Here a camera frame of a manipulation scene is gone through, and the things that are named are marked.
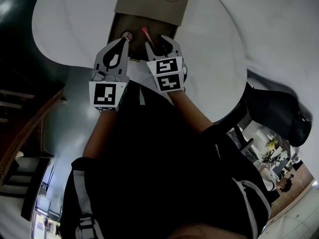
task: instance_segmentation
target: black shirt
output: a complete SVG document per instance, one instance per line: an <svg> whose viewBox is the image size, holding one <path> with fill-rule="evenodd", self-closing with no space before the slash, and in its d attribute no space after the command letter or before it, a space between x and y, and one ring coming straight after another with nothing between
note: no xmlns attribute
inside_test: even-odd
<svg viewBox="0 0 319 239"><path fill-rule="evenodd" d="M102 160L72 163L72 171L85 171L91 209L104 238L165 239L178 226L195 222L252 238L245 199L234 180L250 181L267 192L258 170L217 125L195 135L169 110L173 106L154 110L145 101L146 107L119 113ZM245 187L245 193L259 235L269 214L255 190ZM81 215L71 172L61 217L64 239L75 238Z"/></svg>

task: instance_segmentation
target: white strap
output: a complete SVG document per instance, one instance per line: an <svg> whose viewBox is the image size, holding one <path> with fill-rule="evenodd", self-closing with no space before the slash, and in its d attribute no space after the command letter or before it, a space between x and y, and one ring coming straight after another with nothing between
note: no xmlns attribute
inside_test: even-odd
<svg viewBox="0 0 319 239"><path fill-rule="evenodd" d="M140 106L144 106L145 105L145 100L144 100L144 95L142 93L142 90L141 90L141 85L140 85Z"/></svg>
<svg viewBox="0 0 319 239"><path fill-rule="evenodd" d="M219 159L220 159L220 155L219 155L219 150L218 150L218 146L217 146L217 144L215 144L215 149L216 149L216 152L217 152L218 157L219 157Z"/></svg>
<svg viewBox="0 0 319 239"><path fill-rule="evenodd" d="M86 192L85 188L85 180L84 180L84 172L83 171L73 171L74 178L74 186L75 191L78 196L79 205L82 214L90 214L93 215L91 209L90 198ZM75 238L76 239L104 239L100 225L96 219L92 219L91 217L85 217L80 219L80 225L75 230Z"/></svg>
<svg viewBox="0 0 319 239"><path fill-rule="evenodd" d="M240 183L254 189L256 191L256 193L258 194L258 196L260 197L260 199L263 201L266 209L267 209L267 212L268 212L268 219L270 217L270 214L271 214L271 207L266 199L266 197L264 196L263 192L261 192L261 190L252 182L250 181L240 181Z"/></svg>
<svg viewBox="0 0 319 239"><path fill-rule="evenodd" d="M244 187L243 187L243 185L240 182L237 182L234 178L232 178L232 180L237 184L240 192L243 194L243 197L244 197L244 200L245 200L245 204L246 204L246 208L247 208L249 221L250 221L250 226L251 226L251 230L252 230L252 238L253 239L257 239L258 227L257 227L257 223L256 223L254 212L253 212L253 210L251 209L251 207L249 205L249 201L247 199Z"/></svg>

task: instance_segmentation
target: pink marker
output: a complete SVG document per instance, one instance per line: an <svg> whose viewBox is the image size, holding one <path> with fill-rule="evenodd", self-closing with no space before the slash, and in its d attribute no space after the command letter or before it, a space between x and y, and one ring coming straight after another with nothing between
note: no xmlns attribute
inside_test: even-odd
<svg viewBox="0 0 319 239"><path fill-rule="evenodd" d="M155 45L153 44L153 42L152 42L152 40L151 40L151 38L150 38L150 36L149 36L149 33L148 33L148 27L147 27L147 26L143 26L143 27L141 28L141 30L144 32L144 34L145 34L146 37L148 38L149 42L152 44L154 51L156 52Z"/></svg>

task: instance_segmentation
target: white table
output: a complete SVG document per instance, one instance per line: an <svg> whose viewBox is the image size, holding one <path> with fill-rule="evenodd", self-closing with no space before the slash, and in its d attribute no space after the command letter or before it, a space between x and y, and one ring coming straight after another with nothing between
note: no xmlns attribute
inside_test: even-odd
<svg viewBox="0 0 319 239"><path fill-rule="evenodd" d="M32 33L43 55L92 68L107 44L117 0L37 0ZM188 66L186 93L212 121L239 102L247 71L239 35L219 0L189 0L175 40ZM143 62L129 61L131 80L156 90Z"/></svg>

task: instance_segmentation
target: backpack strap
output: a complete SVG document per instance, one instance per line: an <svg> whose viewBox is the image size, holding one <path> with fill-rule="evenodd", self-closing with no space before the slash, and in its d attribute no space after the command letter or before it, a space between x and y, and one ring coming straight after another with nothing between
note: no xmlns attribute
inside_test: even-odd
<svg viewBox="0 0 319 239"><path fill-rule="evenodd" d="M104 239L99 223L94 219L90 198L86 192L84 172L73 171L75 191L78 196L82 216L75 230L76 239Z"/></svg>
<svg viewBox="0 0 319 239"><path fill-rule="evenodd" d="M265 205L265 208L267 209L268 218L270 216L271 207L270 207L267 199L265 198L264 194L261 192L261 190L254 183L252 183L250 181L236 181L234 178L232 178L232 180L237 184L240 192L243 194L244 201L245 201L246 208L247 208L249 221L250 221L250 226L251 226L251 231L252 231L252 238L253 239L257 239L257 237L258 237L257 222L256 222L256 219L255 219L254 212L251 209L251 206L249 204L249 201L248 201L244 186L250 187L250 188L252 188L252 189L254 189L256 191L256 193L258 194L260 199L263 201L263 203Z"/></svg>

